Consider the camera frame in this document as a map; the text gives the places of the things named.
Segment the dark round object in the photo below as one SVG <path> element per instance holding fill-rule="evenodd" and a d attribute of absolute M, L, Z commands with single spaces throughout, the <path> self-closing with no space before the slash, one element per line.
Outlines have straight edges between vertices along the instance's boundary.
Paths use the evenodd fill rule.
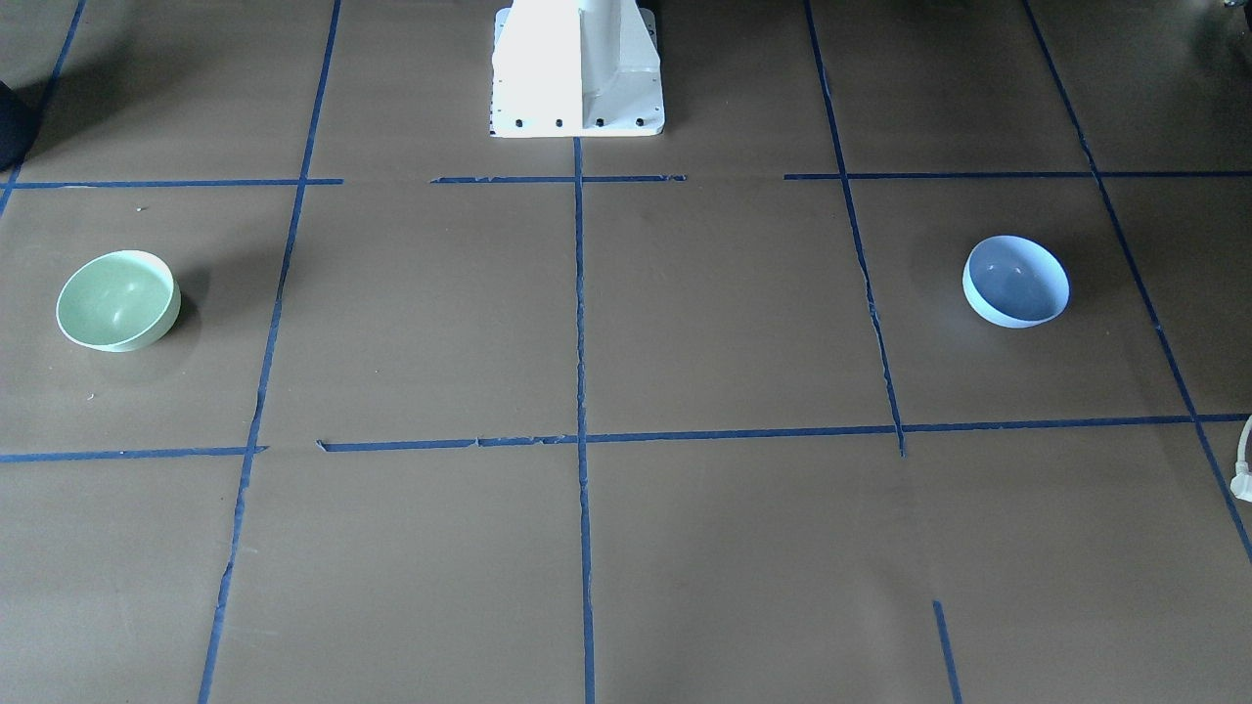
<path fill-rule="evenodd" d="M 1 170 L 13 168 L 38 138 L 40 116 L 26 101 L 1 83 Z"/>

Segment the green bowl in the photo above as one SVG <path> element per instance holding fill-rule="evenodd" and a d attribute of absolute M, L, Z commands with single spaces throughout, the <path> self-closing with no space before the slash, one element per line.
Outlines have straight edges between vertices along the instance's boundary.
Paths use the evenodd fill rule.
<path fill-rule="evenodd" d="M 182 288 L 162 258 L 116 251 L 68 277 L 55 318 L 66 339 L 108 353 L 126 353 L 170 333 L 182 312 Z"/>

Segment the blue bowl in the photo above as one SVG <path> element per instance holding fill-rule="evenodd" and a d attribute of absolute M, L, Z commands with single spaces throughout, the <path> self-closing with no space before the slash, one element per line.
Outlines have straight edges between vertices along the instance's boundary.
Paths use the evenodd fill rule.
<path fill-rule="evenodd" d="M 1067 309 L 1070 281 L 1045 246 L 1020 236 L 992 236 L 967 256 L 962 292 L 988 324 L 1028 329 Z"/>

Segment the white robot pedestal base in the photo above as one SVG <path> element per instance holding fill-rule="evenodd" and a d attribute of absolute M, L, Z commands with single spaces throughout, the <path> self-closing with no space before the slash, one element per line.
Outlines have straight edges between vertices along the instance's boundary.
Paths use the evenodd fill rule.
<path fill-rule="evenodd" d="M 657 23 L 636 1 L 515 1 L 495 15 L 490 134 L 644 138 L 666 124 Z"/>

